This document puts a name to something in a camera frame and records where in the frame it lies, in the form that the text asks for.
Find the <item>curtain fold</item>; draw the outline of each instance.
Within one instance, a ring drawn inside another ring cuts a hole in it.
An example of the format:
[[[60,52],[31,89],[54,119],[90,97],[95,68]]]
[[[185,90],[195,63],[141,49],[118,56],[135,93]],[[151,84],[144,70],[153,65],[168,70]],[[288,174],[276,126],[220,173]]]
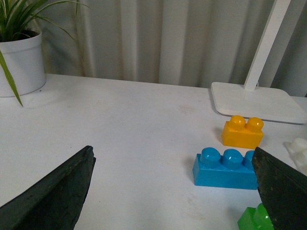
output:
[[[80,2],[47,12],[77,40],[42,24],[47,72],[210,88],[244,84],[274,0]],[[291,1],[260,86],[307,94],[306,8]]]

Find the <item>table surface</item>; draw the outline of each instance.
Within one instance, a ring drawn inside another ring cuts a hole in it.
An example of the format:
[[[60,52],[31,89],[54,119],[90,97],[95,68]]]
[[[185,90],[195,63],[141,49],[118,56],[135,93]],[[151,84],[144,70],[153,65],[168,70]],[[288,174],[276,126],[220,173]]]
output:
[[[195,186],[205,147],[220,152],[230,117],[209,89],[47,75],[40,90],[0,98],[0,206],[86,145],[97,158],[75,230],[237,230],[257,190]],[[307,98],[294,98],[307,110]],[[284,144],[306,125],[264,121],[260,147],[295,167]],[[243,155],[247,149],[238,149]]]

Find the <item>yellow toy block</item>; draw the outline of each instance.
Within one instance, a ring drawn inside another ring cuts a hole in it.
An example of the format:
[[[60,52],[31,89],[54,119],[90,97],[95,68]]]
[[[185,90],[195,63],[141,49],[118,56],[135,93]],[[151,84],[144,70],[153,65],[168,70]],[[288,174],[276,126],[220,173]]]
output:
[[[260,118],[252,117],[245,123],[244,117],[232,116],[222,132],[223,145],[254,150],[262,140],[262,127]]]

